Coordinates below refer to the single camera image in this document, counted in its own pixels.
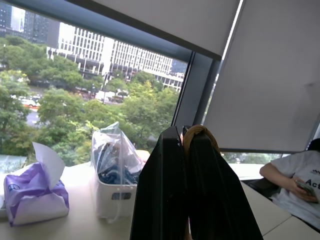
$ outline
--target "table surface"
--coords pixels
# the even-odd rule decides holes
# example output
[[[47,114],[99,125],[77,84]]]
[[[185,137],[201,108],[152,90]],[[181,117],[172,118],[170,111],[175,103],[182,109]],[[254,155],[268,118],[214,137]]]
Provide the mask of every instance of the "table surface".
[[[61,180],[69,193],[70,211],[67,217],[17,227],[10,227],[7,219],[0,219],[0,239],[129,240],[132,219],[126,218],[110,224],[96,216],[88,180],[90,174],[88,165],[65,169]],[[292,233],[302,231],[308,240],[320,239],[319,234],[306,224],[244,183],[242,187],[264,239],[300,240],[301,234],[286,234],[292,230]]]

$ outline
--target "white basket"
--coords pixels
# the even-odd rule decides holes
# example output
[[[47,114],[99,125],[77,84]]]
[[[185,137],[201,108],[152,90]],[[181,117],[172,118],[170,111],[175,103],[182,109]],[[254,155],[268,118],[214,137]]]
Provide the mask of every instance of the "white basket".
[[[137,185],[106,184],[99,180],[95,168],[91,180],[92,197],[98,217],[113,223],[134,214]]]

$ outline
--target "purple tissue box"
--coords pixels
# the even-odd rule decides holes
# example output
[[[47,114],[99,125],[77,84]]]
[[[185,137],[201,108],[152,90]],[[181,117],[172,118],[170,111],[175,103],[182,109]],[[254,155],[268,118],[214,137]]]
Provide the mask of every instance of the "purple tissue box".
[[[4,200],[11,226],[47,221],[64,217],[69,213],[68,192],[59,180],[64,166],[58,162],[52,171],[50,167],[56,160],[46,164],[46,160],[42,160],[41,157],[38,159],[38,155],[45,156],[45,151],[39,154],[35,144],[42,149],[48,147],[33,144],[39,162],[34,163],[20,176],[9,174],[4,179]]]

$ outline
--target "white window shade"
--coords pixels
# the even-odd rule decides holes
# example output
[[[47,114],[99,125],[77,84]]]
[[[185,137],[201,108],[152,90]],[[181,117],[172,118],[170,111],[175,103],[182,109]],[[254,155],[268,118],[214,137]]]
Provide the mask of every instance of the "white window shade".
[[[320,1],[247,0],[204,124],[219,147],[303,151],[320,115]]]
[[[239,0],[94,0],[223,55]]]

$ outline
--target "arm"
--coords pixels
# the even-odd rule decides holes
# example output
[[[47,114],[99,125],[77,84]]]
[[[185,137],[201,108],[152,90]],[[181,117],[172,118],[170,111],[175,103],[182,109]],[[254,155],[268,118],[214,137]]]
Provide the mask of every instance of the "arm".
[[[289,190],[291,178],[284,176],[275,166],[271,163],[264,165],[260,169],[261,176],[268,179],[270,182],[278,185],[279,187]]]
[[[271,163],[264,165],[260,169],[260,174],[263,177],[265,177],[266,179],[268,179],[270,182],[278,185],[281,188],[288,190],[289,192],[292,192],[297,197],[305,200],[306,202],[315,202],[315,203],[318,202],[316,197],[310,196],[305,190],[298,187],[296,181],[301,181],[304,183],[303,180],[301,180],[299,177],[289,178],[289,177],[283,175]]]

